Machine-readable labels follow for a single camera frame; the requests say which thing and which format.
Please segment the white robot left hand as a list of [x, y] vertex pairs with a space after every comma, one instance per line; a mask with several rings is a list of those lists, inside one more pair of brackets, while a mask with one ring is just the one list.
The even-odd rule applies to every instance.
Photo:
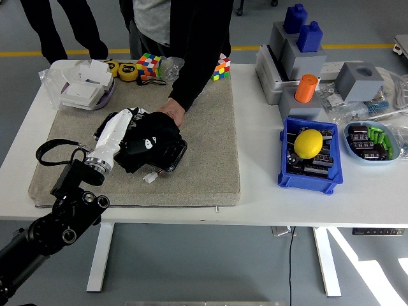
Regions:
[[113, 157], [120, 150], [120, 143], [126, 134], [131, 119], [135, 115], [148, 113], [143, 108], [126, 108], [114, 115], [105, 125], [95, 149], [88, 155], [88, 159], [99, 159], [113, 165]]

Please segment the person's hand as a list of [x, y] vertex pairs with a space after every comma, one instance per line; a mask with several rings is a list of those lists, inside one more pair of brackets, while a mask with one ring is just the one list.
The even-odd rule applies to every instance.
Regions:
[[181, 126], [186, 113], [182, 106], [179, 105], [179, 103], [173, 98], [168, 98], [167, 102], [160, 106], [157, 111], [162, 112], [172, 118], [178, 127]]

